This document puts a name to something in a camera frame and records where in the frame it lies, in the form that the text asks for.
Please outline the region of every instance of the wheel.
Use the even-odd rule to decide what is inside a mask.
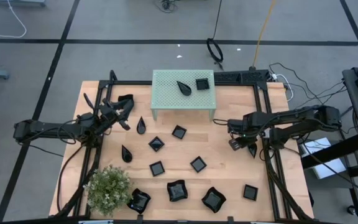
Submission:
[[[351,215],[356,215],[356,208],[353,205],[349,206],[346,211]]]

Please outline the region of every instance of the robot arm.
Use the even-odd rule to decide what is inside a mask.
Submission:
[[[270,145],[283,149],[289,138],[303,135],[316,130],[337,131],[341,128],[339,110],[331,106],[307,106],[297,110],[267,114],[254,112],[242,117],[242,120],[229,119],[227,131],[239,137],[229,141],[234,150],[256,142],[258,135],[273,125],[295,123],[288,128],[271,128],[269,131]]]
[[[44,123],[34,120],[21,121],[14,125],[13,138],[17,142],[32,141],[37,138],[76,139],[79,142],[86,142],[96,139],[116,122],[125,130],[129,130],[130,127],[126,124],[126,121],[134,107],[133,95],[120,96],[117,103],[107,102],[106,100],[103,100],[103,103],[99,107],[100,116],[85,113],[77,116],[73,124]]]

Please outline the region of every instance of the yellow cable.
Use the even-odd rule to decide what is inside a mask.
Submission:
[[[258,39],[258,44],[256,45],[256,51],[255,51],[254,62],[252,63],[252,66],[253,66],[253,67],[255,66],[256,59],[258,58],[259,43],[260,43],[260,40],[261,40],[261,38],[262,38],[262,34],[264,33],[264,30],[265,30],[265,26],[266,26],[266,24],[267,24],[267,21],[269,21],[269,17],[270,17],[270,15],[271,15],[272,11],[273,11],[274,4],[276,4],[276,0],[272,0],[272,4],[270,5],[270,9],[268,10],[268,14],[267,14],[267,17],[266,17],[264,26],[262,27],[262,30],[260,31],[259,39]]]

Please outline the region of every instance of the green perforated platform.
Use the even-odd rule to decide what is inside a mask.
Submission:
[[[197,90],[199,78],[208,79],[208,90]],[[190,96],[181,93],[177,81],[191,88]],[[157,110],[209,110],[209,117],[213,119],[216,109],[213,70],[154,70],[151,109],[154,119],[157,119]]]

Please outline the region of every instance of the gray floor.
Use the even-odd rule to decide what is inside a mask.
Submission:
[[[14,6],[27,26],[26,39],[59,39],[74,0],[48,0],[47,7]],[[346,0],[358,26],[358,0]],[[81,0],[69,39],[206,39],[214,32],[219,0],[182,0],[178,10],[164,14],[151,0]],[[268,0],[223,1],[216,39],[256,40],[269,9]],[[0,34],[20,35],[21,26],[6,6],[0,6]],[[275,6],[264,40],[357,41],[339,0],[282,0]],[[20,151],[13,138],[13,124],[30,119],[37,104],[57,44],[0,44],[0,69],[11,78],[0,80],[0,202]],[[247,70],[254,45],[221,45],[224,69]],[[296,70],[315,93],[341,80],[341,71],[358,67],[358,46],[263,45],[257,68],[281,62]],[[40,120],[62,122],[73,117],[83,80],[100,80],[114,69],[120,80],[150,80],[153,69],[214,69],[205,45],[181,44],[66,44],[52,80]],[[290,83],[303,85],[289,71],[274,66]],[[293,87],[290,108],[307,100]],[[311,101],[307,105],[317,104]],[[351,105],[347,92],[328,105],[344,111]],[[351,114],[343,117],[345,130],[352,127]],[[317,132],[312,138],[337,134]],[[35,145],[63,154],[60,141],[39,139]],[[62,160],[30,149],[9,204],[5,221],[47,217]],[[358,223],[347,214],[348,190],[310,188],[316,202],[316,218],[327,222]]]

